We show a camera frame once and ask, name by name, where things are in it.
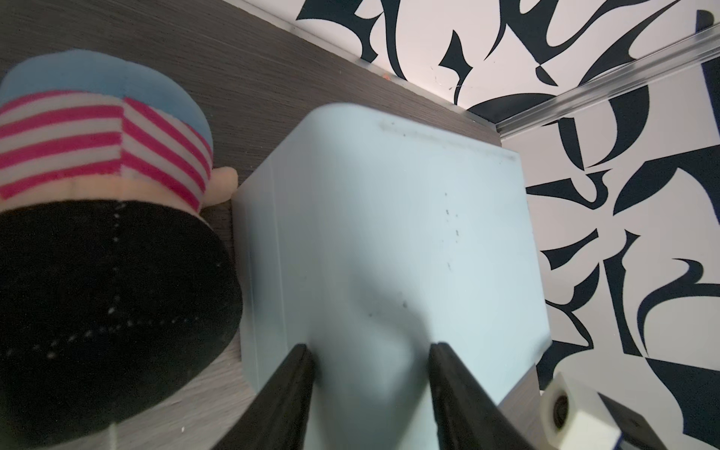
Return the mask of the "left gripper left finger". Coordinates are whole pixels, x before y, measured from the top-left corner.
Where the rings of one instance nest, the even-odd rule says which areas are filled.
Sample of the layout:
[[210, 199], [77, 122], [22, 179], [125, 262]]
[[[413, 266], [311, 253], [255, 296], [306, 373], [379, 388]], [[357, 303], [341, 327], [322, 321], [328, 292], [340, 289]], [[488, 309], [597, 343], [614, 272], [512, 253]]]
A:
[[296, 344], [234, 426], [213, 450], [302, 449], [309, 422], [315, 365]]

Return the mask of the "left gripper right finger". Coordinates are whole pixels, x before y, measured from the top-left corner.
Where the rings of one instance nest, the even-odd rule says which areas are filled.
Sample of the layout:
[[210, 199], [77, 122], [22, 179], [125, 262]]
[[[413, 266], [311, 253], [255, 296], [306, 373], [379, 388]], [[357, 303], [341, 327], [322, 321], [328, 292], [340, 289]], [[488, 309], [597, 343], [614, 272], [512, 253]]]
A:
[[531, 449], [452, 347], [429, 347], [429, 385], [439, 448]]

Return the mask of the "light blue drawer box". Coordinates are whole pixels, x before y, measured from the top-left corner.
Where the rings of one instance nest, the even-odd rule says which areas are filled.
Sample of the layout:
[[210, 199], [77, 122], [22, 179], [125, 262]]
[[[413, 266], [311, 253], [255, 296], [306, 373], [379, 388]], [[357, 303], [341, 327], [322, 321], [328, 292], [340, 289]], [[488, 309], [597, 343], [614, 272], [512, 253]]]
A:
[[521, 159], [353, 104], [307, 115], [232, 197], [243, 368], [316, 362], [309, 449], [434, 449], [449, 344], [500, 403], [551, 344]]

